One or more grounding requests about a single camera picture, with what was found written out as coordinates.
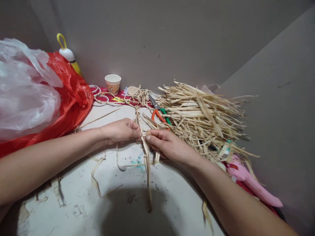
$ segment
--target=left hand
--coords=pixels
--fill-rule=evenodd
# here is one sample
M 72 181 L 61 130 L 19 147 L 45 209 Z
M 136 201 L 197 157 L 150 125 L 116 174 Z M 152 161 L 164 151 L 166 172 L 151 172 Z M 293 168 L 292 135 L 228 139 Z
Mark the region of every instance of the left hand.
M 109 145 L 142 136 L 140 126 L 129 118 L 109 123 L 100 127 L 100 129 Z

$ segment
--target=paper cup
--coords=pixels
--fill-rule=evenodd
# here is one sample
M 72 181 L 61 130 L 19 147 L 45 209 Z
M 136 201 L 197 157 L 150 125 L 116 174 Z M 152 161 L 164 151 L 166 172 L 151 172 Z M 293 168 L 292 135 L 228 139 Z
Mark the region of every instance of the paper cup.
M 113 95 L 117 95 L 121 77 L 118 75 L 106 75 L 105 81 L 107 84 L 108 91 L 111 92 Z

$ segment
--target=pink plastic item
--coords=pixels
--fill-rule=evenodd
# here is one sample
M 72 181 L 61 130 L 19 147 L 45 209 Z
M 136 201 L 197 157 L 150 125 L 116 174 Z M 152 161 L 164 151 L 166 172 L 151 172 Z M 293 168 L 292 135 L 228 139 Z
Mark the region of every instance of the pink plastic item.
M 254 177 L 243 166 L 237 155 L 233 155 L 233 161 L 227 164 L 227 173 L 238 181 L 243 183 L 264 203 L 273 207 L 283 207 L 279 198 L 269 193 L 263 186 L 261 186 Z

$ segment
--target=white table surface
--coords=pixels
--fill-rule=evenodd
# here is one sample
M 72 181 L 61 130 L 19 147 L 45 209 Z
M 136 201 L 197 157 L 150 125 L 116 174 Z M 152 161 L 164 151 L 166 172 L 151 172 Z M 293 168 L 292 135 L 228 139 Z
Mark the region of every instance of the white table surface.
M 117 108 L 120 110 L 98 120 L 84 129 L 99 127 L 125 117 L 135 118 L 130 106 L 93 107 L 83 124 Z M 140 113 L 151 116 L 141 108 Z M 141 126 L 149 129 L 144 121 Z M 91 172 L 96 165 L 93 157 L 106 153 L 95 178 L 102 198 L 91 184 Z M 144 153 L 135 141 L 119 145 L 119 165 L 143 163 Z M 145 166 L 127 167 L 121 171 L 116 163 L 116 145 L 97 150 L 90 158 L 68 168 L 60 181 L 64 204 L 52 187 L 39 193 L 38 202 L 30 196 L 19 213 L 17 235 L 211 235 L 201 210 L 202 196 L 196 184 L 182 174 L 174 163 L 151 166 L 153 211 L 147 212 L 147 176 Z M 224 235 L 211 215 L 216 236 Z

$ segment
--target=green scissor handle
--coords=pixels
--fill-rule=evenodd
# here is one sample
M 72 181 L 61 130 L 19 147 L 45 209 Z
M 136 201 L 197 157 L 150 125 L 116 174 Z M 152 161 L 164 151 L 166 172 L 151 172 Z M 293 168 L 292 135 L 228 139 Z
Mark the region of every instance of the green scissor handle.
M 161 111 L 163 114 L 167 114 L 167 112 L 165 111 L 164 108 L 161 108 L 160 111 Z M 170 122 L 170 119 L 169 119 L 168 117 L 165 117 L 165 121 L 166 121 L 167 123 L 169 123 L 170 125 L 172 125 L 171 122 Z

